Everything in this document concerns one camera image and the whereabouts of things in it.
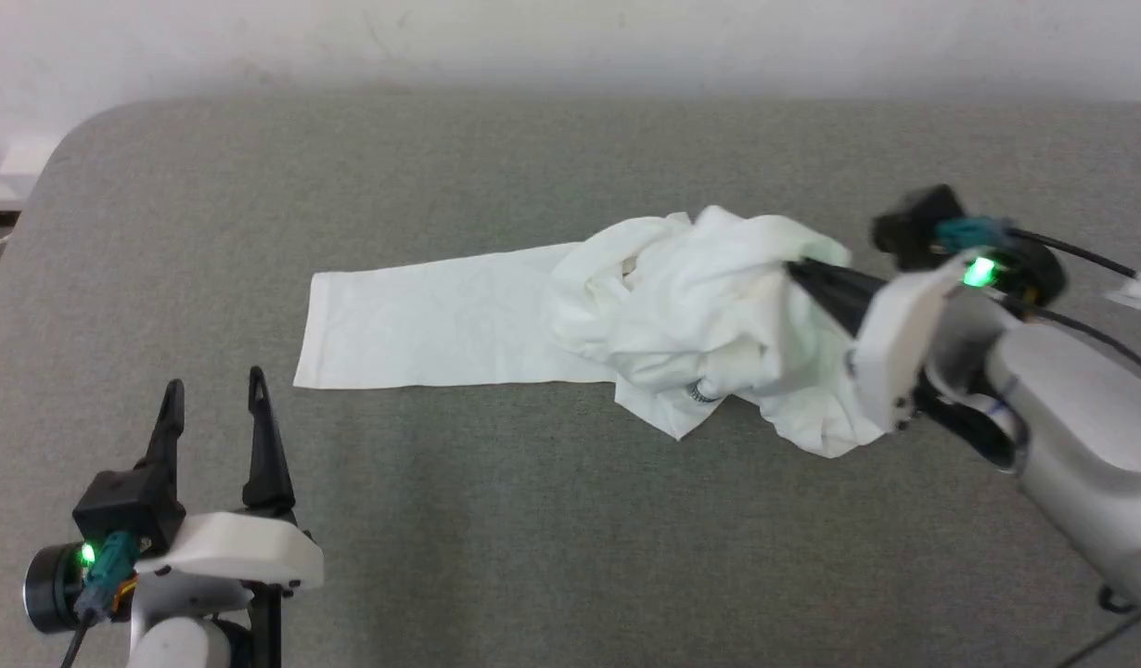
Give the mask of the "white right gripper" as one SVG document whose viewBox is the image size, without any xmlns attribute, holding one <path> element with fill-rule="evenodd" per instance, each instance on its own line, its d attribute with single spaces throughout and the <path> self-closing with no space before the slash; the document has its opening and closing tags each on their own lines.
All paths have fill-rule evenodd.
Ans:
<svg viewBox="0 0 1141 668">
<path fill-rule="evenodd" d="M 914 413 L 913 392 L 954 292 L 964 289 L 973 255 L 939 269 L 903 272 L 887 283 L 836 263 L 788 261 L 792 282 L 855 337 L 853 386 L 863 415 L 890 434 Z"/>
</svg>

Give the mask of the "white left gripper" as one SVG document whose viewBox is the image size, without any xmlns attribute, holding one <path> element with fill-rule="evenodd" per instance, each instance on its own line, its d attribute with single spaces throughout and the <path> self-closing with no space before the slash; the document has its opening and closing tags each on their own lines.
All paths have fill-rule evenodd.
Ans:
<svg viewBox="0 0 1141 668">
<path fill-rule="evenodd" d="M 186 520 L 171 549 L 135 568 L 135 667 L 281 667 L 282 604 L 325 582 L 325 555 L 292 521 L 296 491 L 268 384 L 251 367 L 249 515 L 211 512 Z M 185 386 L 169 380 L 137 469 L 176 475 L 185 428 Z"/>
</svg>

